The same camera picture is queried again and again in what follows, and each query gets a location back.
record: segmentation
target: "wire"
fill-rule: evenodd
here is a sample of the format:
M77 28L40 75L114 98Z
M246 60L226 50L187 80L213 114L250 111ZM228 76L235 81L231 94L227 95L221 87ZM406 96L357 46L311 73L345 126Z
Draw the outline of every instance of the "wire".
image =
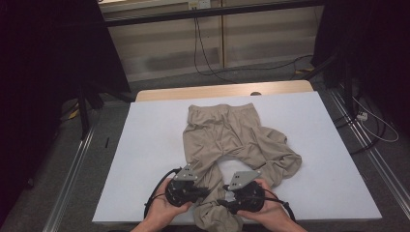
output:
M147 203L145 203L144 218L147 217L148 210L150 209L153 200L154 200L156 197L160 196L160 195L154 196L154 194L157 192L157 190L158 190L158 188L160 187L160 185L162 184L162 182L163 182L171 173L177 174L179 171L181 171L181 169L182 169L182 168L172 169L172 170L170 170L169 172L167 172L167 173L162 177L162 179L160 180L160 182L157 184L157 186L154 188L153 192L151 193L150 198L148 198Z
M371 109L370 104L367 102L367 100L366 100L365 98L364 98L364 100L365 100L366 104L368 105L369 110L370 110L370 111L373 111L373 110ZM378 121L376 121L376 126L377 126L377 134L379 134L380 128L379 128L379 123L378 123ZM384 134L385 131L386 131L386 125L384 124L383 126L384 126L384 127L383 127L383 129L382 129L382 132L380 133L380 136L383 136L383 134ZM350 156L354 156L354 155L356 155L356 154L359 154L359 153L361 153L361 152L364 152L364 151L366 151L366 150L368 150L368 149L374 147L379 141L380 141L380 139L379 139L378 137L374 137L374 138L370 141L370 143L367 144L365 147L363 147L363 148L361 148L361 149L359 149L359 150L357 150L357 151L355 151L355 152L349 152L349 154L350 154Z
M193 55L193 62L194 62L194 64L195 64L195 68L196 68L196 70L198 71L198 73L200 73L200 74L205 74L205 73L200 72L199 69L198 69L198 67L196 66L196 44L197 44L197 37L196 37L196 35L199 35L199 40L200 40L200 42L201 42L201 47L202 47L202 54L204 55L204 58L205 58L205 61L206 61L206 64L207 64L209 70L212 72L211 75L214 75L214 76L216 76L217 78L219 78L219 79L221 79L221 80L228 81L228 82L231 82L231 83L234 83L234 84L238 84L238 82L236 82L236 81L229 80L229 79L225 79L225 78L222 78L222 77L218 76L218 75L214 72L214 70L211 68L211 66L209 65L209 62L208 62L208 58L206 57L206 54L205 54L204 43L202 42L201 29L200 29L200 27L199 27L198 18L194 18L193 20L195 21L195 53L194 53L194 55Z
M222 77L218 76L218 74L219 74L219 73L227 73L227 72L235 72L235 71L268 71L268 70L275 70L275 69L280 69L280 68L283 68L283 67L286 67L286 66L295 64L297 61L302 60L303 58L307 58L307 57L312 57L312 56L313 56L313 55L300 56L300 57L295 58L293 61L288 62L288 63L286 63L286 64L284 64L284 65L280 65L280 66L276 66L276 67L270 67L270 68L240 68L240 69L229 69L229 70L214 71L213 69L211 69L211 66L209 65L207 56L206 56L206 54L205 54L205 49L204 49L203 42L202 42L202 36L201 36L201 30L200 30L200 27L199 27L198 18L195 18L195 19L194 19L194 22L195 22L195 52L194 52L194 55L193 55L193 63L195 64L195 69L196 69L196 71L197 71L199 74L202 74L202 75L215 75L216 77L218 77L218 78L220 78L220 79L222 79L222 80L225 80L225 81L228 81L228 82L232 82L232 83L237 84L237 82L235 82L235 81L233 81L233 80L225 79L225 78L222 78ZM201 47L202 47L202 53L203 53L203 55L204 55L205 61L206 61L206 63L207 63L207 66L208 66L209 70L211 71L211 73L201 72L201 71L198 69L198 67L197 67L197 64L196 64L197 35L199 35L199 40L200 40Z
M396 138L393 139L393 140L382 138L382 137L380 137L379 135L374 134L372 131L370 131L370 130L365 126L365 124L364 124L363 121L362 121L362 122L361 122L362 127L363 127L367 132L371 133L371 135L373 135L373 136L377 137L378 139L380 139L380 140L382 140L382 141L385 141L385 142L396 142L396 141L398 141L398 133L397 133L397 131L395 131L395 129L394 129L392 126L390 126L390 124L386 123L383 119L377 117L375 114L373 114L372 112L370 112L370 111L369 111L368 109L366 109L362 104L360 104L359 101L357 101L355 98L353 98L353 100L354 100L362 109L364 109L367 113L371 114L373 117L375 117L376 119L378 119L380 122L384 123L384 125L388 126L388 127L395 133Z

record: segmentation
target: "metal frame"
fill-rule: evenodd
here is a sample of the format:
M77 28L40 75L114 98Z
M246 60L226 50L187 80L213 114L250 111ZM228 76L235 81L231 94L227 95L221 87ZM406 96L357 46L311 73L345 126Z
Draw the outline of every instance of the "metal frame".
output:
M343 107L345 105L343 97L339 93L335 94L333 92L331 92L331 96L340 113L346 115L346 121L350 121L351 118L347 114L346 109ZM349 124L349 127L363 147L366 147L371 142L370 137L367 135L360 124L353 121L353 123ZM401 183L393 170L383 159L377 148L373 147L367 150L366 153L376 170L379 172L383 181L386 183L386 186L392 192L395 200L401 207L401 210L407 216L407 218L410 219L410 194L408 189Z
M196 11L182 11L182 12L166 13L166 14L111 18L111 19L107 19L105 22L64 24L64 25L60 25L59 28L116 27L116 26L126 26L126 25L134 25L134 24L142 24L142 23L150 23L150 22L180 20L180 19L196 18L196 17L236 15L236 14L245 14L245 13L257 13L257 12L268 12L268 11L296 9L296 8L305 8L305 7L316 7L316 6L323 6L324 4L325 4L325 0L280 1L280 2L275 2L275 3L254 4L254 5L245 5L245 6L236 6L236 7L221 7L221 8L202 9L202 10L196 10Z

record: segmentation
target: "white board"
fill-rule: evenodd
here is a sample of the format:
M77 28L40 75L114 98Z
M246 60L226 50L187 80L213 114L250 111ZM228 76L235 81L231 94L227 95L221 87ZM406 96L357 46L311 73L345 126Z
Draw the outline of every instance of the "white board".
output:
M297 220L381 218L323 102L311 92L132 103L93 221L143 220L144 203L161 177L186 164L182 133L191 104L250 102L261 125L283 132L289 147L302 156L300 170L274 188ZM248 169L237 160L220 165L227 184L235 171ZM172 223L193 224L191 210Z

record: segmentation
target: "wrinkled fabric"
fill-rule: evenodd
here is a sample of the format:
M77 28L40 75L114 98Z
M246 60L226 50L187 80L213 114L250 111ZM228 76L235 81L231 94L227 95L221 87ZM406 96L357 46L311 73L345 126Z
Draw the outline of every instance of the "wrinkled fabric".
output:
M194 210L195 224L211 232L241 231L243 221L223 206L223 179L217 160L233 156L253 170L269 186L278 186L283 178L293 176L302 158L286 145L286 136L260 125L252 103L242 106L219 104L189 108L188 125L183 133L187 163L198 176L196 185L211 193L198 201Z

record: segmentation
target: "black cable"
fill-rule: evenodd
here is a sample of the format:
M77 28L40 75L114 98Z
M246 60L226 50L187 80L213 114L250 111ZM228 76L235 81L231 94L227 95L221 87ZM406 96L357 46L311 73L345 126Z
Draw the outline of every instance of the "black cable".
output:
M222 78L222 77L218 76L218 74L219 74L219 73L226 73L226 72L235 72L235 71L268 71L268 70L275 70L275 69L280 69L280 68L283 68L283 67L286 67L286 66L295 64L297 61L299 61L299 60L301 60L301 59L303 59L303 58L313 56L313 55L300 56L300 57L295 58L293 61L291 61L291 62L289 62L289 63L286 63L286 64L284 64L284 65L280 65L280 66L276 66L276 67L270 67L270 68L240 68L240 69L231 69L231 70L221 70L221 71L216 71L216 72L215 72L214 70L211 69L211 67L210 67L210 65L209 65L209 62L208 62L208 59L207 59L207 56L206 56L206 54L205 54L205 49L204 49L203 42L202 42L201 30L200 30L200 27L199 27L199 21L198 21L198 19L195 18L195 19L194 19L194 22L195 22L195 52L194 52L194 55L193 55L193 63L194 63L194 65L195 65L196 71L197 71L199 74L202 74L202 75L215 75L216 77L218 77L218 78L220 78L220 79L222 79L222 80L229 81L229 82L233 82L233 83L237 84L237 82L235 82L235 81L232 81L232 80L229 80L229 79L225 79L225 78ZM201 47L202 47L202 53L203 53L203 55L204 55L205 61L206 61L206 63L207 63L207 66L208 66L209 70L211 71L211 73L201 72L201 71L198 69L197 65L196 65L197 35L199 35L199 40L200 40Z
M195 64L195 68L196 68L196 70L198 71L198 73L200 73L200 74L205 74L205 73L200 72L199 69L198 69L198 67L196 66L196 44L197 44L196 34L199 35L199 40L200 40L200 42L201 42L201 47L202 47L202 53L203 53L203 55L204 55L204 58L205 58L206 64L208 65L209 70L212 72L212 75L216 76L217 78L219 78L219 79L221 79L221 80L228 81L228 82L231 82L231 83L234 83L234 84L238 84L238 82L236 82L236 81L229 80L229 79L225 79L225 78L222 78L222 77L218 76L218 75L214 72L214 70L211 68L211 66L209 65L209 62L208 62L208 58L207 58L207 56L206 56L206 54L205 54L205 49L204 49L204 44L203 44L203 42L202 42L201 29L200 29L200 27L199 27L198 18L194 18L193 20L195 21L195 53L194 53L194 56L193 56L193 62L194 62L194 64Z
M289 214L289 217L293 221L296 222L295 215L293 214L292 209L290 209L289 202L284 202L282 200L271 198L271 197L260 197L260 196L247 196L247 197L245 197L245 199L268 200L268 201L278 202L287 211L287 213Z
M367 104L367 106L368 106L369 111L370 111L371 113L373 113L373 110L372 110L370 104L367 102L366 99L365 99L365 102L366 102L366 104ZM385 120L385 115L384 115L383 111L380 111L380 113L382 114L382 119ZM384 135L385 131L386 131L386 124L383 124L383 129L382 129L382 132L380 133L380 135L379 135L379 120L378 120L377 118L376 118L376 125L377 125L377 133L376 133L376 134L377 134L378 137L382 137L382 136ZM374 147L374 146L380 141L380 138L378 138L377 136L375 136L375 137L370 141L370 143L367 144L365 147L363 147L363 148L361 148L361 149L358 149L358 150L356 150L356 151L354 151L354 152L349 152L350 156L357 155L357 154L359 154L359 153L361 153L361 152L364 152L364 151L366 151L366 150L368 150L368 149Z
M271 193L271 194L276 198L276 199L274 199L274 198L268 197L267 199L270 200L270 201L275 201L275 202L280 203L280 204L286 209L287 213L289 214L289 217L290 217L293 221L296 222L295 215L293 214L292 209L290 209L289 203L279 200L278 196L277 196L276 194L274 194L272 191L267 190L267 189L264 189L264 190L267 191L267 192L269 192L269 193Z
M148 199L148 202L145 203L145 210L144 210L144 218L147 217L148 211L151 207L151 204L153 203L154 199L157 198L160 195L154 196L155 193L157 192L158 188L160 187L160 185L162 184L162 182L171 174L171 173L175 173L177 174L179 171L181 171L181 167L180 168L175 168L170 170L168 173L166 173L162 179L160 180L160 182L157 184L157 186L154 188L153 192L150 195L150 198Z

